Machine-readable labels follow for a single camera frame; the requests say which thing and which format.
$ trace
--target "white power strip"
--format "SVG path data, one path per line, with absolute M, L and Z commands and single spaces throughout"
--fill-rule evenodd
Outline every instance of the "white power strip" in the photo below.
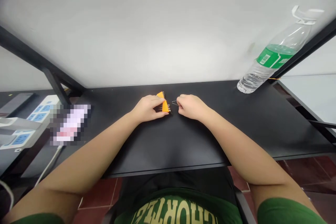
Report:
M 37 130 L 15 131 L 12 135 L 16 137 L 7 145 L 2 145 L 2 149 L 15 149 L 15 152 L 20 152 L 25 148 L 32 147 L 44 130 L 50 123 L 50 118 L 57 113 L 56 105 L 61 104 L 57 95 L 47 96 L 36 109 L 27 117 L 27 120 L 41 123 Z

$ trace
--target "bottle cap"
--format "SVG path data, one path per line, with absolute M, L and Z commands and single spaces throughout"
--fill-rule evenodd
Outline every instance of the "bottle cap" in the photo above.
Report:
M 324 10 L 321 9 L 309 9 L 306 12 L 299 10 L 299 6 L 295 5 L 292 9 L 293 17 L 299 19 L 297 23 L 305 25 L 313 25 L 315 21 L 323 14 Z

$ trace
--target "barcode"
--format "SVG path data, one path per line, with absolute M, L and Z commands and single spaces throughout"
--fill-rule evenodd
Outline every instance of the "barcode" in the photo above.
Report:
M 261 65 L 264 65 L 265 62 L 266 62 L 269 58 L 270 58 L 270 56 L 269 56 L 268 54 L 266 54 L 266 55 L 264 56 L 264 58 L 260 61 L 260 64 L 261 64 Z

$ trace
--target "plastic water bottle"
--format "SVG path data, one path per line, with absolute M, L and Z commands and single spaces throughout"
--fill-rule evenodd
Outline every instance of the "plastic water bottle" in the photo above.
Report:
M 294 56 L 306 43 L 312 25 L 324 12 L 320 9 L 309 9 L 307 12 L 294 6 L 293 17 L 298 21 L 275 36 L 261 52 L 254 64 L 238 82 L 237 88 L 243 93 L 254 92 L 271 77 L 283 64 Z

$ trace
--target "t-shirt sleeve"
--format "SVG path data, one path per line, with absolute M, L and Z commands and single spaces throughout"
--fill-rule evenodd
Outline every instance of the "t-shirt sleeve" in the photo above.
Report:
M 12 222 L 12 224 L 64 224 L 61 217 L 51 213 L 38 213 L 29 215 L 22 219 Z
M 258 209 L 258 224 L 327 224 L 308 207 L 286 198 L 270 198 Z

